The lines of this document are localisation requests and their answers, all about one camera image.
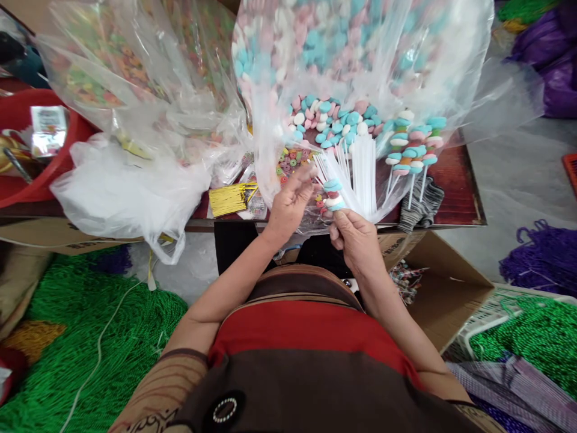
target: white plastic crate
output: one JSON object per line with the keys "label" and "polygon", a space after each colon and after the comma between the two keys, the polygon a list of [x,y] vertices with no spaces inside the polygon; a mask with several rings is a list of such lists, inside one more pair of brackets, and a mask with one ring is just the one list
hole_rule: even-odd
{"label": "white plastic crate", "polygon": [[540,290],[523,289],[506,284],[495,284],[495,292],[487,302],[476,312],[469,321],[461,328],[454,342],[448,347],[446,354],[453,362],[477,361],[475,353],[469,343],[471,338],[495,326],[501,325],[510,319],[510,315],[501,305],[505,300],[507,308],[518,316],[523,310],[514,301],[507,302],[511,297],[525,296],[527,298],[549,298],[558,302],[564,302],[577,306],[577,299],[572,296],[557,295],[556,293],[542,292]]}

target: forearm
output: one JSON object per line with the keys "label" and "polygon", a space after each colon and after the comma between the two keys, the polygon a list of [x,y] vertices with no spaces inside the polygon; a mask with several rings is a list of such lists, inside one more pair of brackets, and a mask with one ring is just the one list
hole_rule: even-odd
{"label": "forearm", "polygon": [[185,317],[197,322],[222,322],[246,301],[280,246],[265,233],[258,236],[190,307]]}
{"label": "forearm", "polygon": [[257,237],[189,308],[163,353],[186,348],[207,355],[221,322],[249,297],[278,250],[277,243],[263,235]]}
{"label": "forearm", "polygon": [[445,374],[448,369],[421,327],[407,311],[384,263],[355,275],[365,305],[418,372]]}

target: hand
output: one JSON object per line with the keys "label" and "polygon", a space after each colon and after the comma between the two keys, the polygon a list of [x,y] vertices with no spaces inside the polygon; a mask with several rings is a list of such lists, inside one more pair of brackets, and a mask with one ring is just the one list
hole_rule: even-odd
{"label": "hand", "polygon": [[308,201],[322,189],[322,186],[313,183],[315,172],[313,164],[302,164],[275,196],[269,223],[262,235],[277,248],[281,248],[296,231]]}
{"label": "hand", "polygon": [[336,211],[334,218],[329,228],[331,243],[344,251],[344,261],[355,278],[386,271],[374,224],[350,209]]}

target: purple bag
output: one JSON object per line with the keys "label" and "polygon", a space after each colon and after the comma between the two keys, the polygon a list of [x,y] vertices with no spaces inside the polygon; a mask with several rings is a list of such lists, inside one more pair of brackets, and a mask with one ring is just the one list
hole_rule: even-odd
{"label": "purple bag", "polygon": [[562,2],[520,34],[510,58],[543,78],[546,117],[577,118],[577,2]]}

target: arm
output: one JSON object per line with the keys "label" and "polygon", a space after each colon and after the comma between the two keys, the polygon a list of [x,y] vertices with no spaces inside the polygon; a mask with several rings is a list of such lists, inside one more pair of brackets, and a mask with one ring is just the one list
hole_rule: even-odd
{"label": "arm", "polygon": [[180,320],[151,371],[142,379],[110,432],[163,431],[207,372],[209,353],[221,322],[250,295],[274,254],[301,223],[316,187],[313,166],[301,165],[276,195],[270,220],[238,259]]}
{"label": "arm", "polygon": [[413,363],[428,392],[445,400],[470,402],[433,343],[413,320],[385,268],[374,225],[349,209],[335,213],[330,228],[335,248],[357,279],[369,314],[389,333]]}
{"label": "arm", "polygon": [[296,231],[305,206],[317,189],[314,166],[303,164],[274,199],[269,223],[238,259],[186,312],[165,352],[191,348],[208,354],[221,322],[241,306],[275,253]]}

